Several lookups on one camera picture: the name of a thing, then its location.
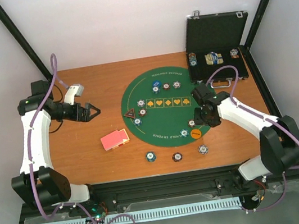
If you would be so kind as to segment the brown chips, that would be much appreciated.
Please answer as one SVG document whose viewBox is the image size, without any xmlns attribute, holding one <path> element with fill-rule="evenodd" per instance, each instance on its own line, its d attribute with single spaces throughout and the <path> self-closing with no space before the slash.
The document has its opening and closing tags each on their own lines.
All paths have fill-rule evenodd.
<svg viewBox="0 0 299 224">
<path fill-rule="evenodd" d="M 170 84 L 165 83 L 165 84 L 162 85 L 162 87 L 163 87 L 163 90 L 169 90 L 170 89 Z"/>
<path fill-rule="evenodd" d="M 147 111 L 146 111 L 146 109 L 142 108 L 142 109 L 139 110 L 138 114 L 143 117 L 147 114 Z"/>
<path fill-rule="evenodd" d="M 189 127 L 194 127 L 194 126 L 196 126 L 195 121 L 194 121 L 194 120 L 189 120 L 189 121 L 188 121 L 188 126 L 189 126 Z"/>
</svg>

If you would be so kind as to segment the blue orange 10 chip stack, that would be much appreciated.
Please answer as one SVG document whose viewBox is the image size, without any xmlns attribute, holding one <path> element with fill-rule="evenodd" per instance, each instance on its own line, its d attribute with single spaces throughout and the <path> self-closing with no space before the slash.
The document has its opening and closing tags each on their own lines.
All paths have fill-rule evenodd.
<svg viewBox="0 0 299 224">
<path fill-rule="evenodd" d="M 198 152 L 202 155 L 207 154 L 209 152 L 209 148 L 202 144 L 198 147 Z"/>
</svg>

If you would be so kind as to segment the red playing card deck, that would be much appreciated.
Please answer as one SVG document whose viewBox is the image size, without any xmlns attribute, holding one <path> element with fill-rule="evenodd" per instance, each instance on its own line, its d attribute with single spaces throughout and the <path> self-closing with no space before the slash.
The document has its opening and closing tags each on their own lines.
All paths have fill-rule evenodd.
<svg viewBox="0 0 299 224">
<path fill-rule="evenodd" d="M 125 129 L 115 130 L 100 138 L 104 150 L 111 150 L 129 142 L 130 138 Z"/>
</svg>

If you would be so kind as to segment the blue orange chips top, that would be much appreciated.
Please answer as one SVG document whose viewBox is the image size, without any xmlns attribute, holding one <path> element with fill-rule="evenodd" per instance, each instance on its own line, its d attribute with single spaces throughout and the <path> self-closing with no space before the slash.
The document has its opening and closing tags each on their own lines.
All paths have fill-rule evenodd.
<svg viewBox="0 0 299 224">
<path fill-rule="evenodd" d="M 178 82 L 178 81 L 176 81 L 176 82 L 174 82 L 173 83 L 173 87 L 175 88 L 175 89 L 179 89 L 181 86 L 181 83 L 180 82 Z"/>
</svg>

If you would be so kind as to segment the black triangular all-in button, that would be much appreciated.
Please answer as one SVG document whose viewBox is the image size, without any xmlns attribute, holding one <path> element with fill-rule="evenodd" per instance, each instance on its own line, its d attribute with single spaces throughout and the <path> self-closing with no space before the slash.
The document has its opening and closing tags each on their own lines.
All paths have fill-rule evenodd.
<svg viewBox="0 0 299 224">
<path fill-rule="evenodd" d="M 136 118 L 135 109 L 134 108 L 129 109 L 127 112 L 124 113 L 123 116 L 126 118 L 135 119 Z"/>
</svg>

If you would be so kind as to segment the brown 100 chip stack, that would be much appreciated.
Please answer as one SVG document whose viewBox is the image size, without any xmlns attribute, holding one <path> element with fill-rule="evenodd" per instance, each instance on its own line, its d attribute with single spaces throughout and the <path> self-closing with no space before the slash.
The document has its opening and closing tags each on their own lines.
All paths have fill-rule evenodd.
<svg viewBox="0 0 299 224">
<path fill-rule="evenodd" d="M 174 153 L 173 156 L 172 156 L 172 159 L 173 159 L 174 162 L 179 162 L 183 159 L 183 155 L 180 154 L 179 152 Z"/>
</svg>

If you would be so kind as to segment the blue 50 chips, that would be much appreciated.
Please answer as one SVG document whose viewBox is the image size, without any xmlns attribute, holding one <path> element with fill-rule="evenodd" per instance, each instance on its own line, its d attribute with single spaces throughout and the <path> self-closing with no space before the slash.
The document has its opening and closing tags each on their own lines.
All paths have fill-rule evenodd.
<svg viewBox="0 0 299 224">
<path fill-rule="evenodd" d="M 141 124 L 142 124 L 142 120 L 140 119 L 140 118 L 136 118 L 136 119 L 134 119 L 134 124 L 135 124 L 135 126 L 137 127 L 137 126 L 140 126 Z"/>
</svg>

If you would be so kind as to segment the blue small blind button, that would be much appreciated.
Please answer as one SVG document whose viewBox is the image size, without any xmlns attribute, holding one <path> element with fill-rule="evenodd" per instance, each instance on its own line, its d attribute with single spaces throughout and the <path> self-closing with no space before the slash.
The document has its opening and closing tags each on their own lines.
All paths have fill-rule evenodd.
<svg viewBox="0 0 299 224">
<path fill-rule="evenodd" d="M 158 80 L 155 80 L 153 83 L 152 83 L 152 86 L 153 87 L 159 87 L 159 86 L 161 86 L 161 82 L 160 81 L 158 81 Z"/>
</svg>

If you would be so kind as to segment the blue 50 chip stack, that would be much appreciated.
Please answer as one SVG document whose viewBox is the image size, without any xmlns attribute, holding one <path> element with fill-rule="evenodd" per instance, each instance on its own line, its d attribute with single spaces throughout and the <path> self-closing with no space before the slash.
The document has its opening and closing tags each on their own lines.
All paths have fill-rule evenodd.
<svg viewBox="0 0 299 224">
<path fill-rule="evenodd" d="M 145 158 L 148 162 L 154 162 L 156 160 L 156 157 L 157 157 L 156 154 L 151 151 L 147 152 L 146 156 L 145 156 Z"/>
</svg>

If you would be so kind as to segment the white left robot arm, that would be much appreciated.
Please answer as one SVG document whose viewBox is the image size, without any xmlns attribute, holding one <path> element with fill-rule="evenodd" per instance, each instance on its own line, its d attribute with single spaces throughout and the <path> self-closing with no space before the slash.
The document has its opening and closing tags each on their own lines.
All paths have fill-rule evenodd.
<svg viewBox="0 0 299 224">
<path fill-rule="evenodd" d="M 84 87 L 74 84 L 67 88 L 62 102 L 53 99 L 47 81 L 31 84 L 31 95 L 19 102 L 18 113 L 24 131 L 24 155 L 18 176 L 12 178 L 15 193 L 32 209 L 45 208 L 59 203 L 77 202 L 88 213 L 100 208 L 99 197 L 89 193 L 85 184 L 71 184 L 67 177 L 53 168 L 49 146 L 51 121 L 89 122 L 100 110 L 87 103 L 75 101 Z"/>
</svg>

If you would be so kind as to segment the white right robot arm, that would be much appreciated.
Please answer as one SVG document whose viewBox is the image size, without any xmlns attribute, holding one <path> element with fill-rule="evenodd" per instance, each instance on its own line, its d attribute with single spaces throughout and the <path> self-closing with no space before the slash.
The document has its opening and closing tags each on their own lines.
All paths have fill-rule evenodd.
<svg viewBox="0 0 299 224">
<path fill-rule="evenodd" d="M 267 115 L 240 102 L 228 92 L 214 93 L 205 84 L 192 90 L 199 105 L 194 110 L 196 125 L 216 127 L 227 120 L 260 141 L 260 155 L 241 164 L 237 175 L 252 181 L 269 174 L 280 175 L 299 169 L 299 129 L 290 116 Z"/>
</svg>

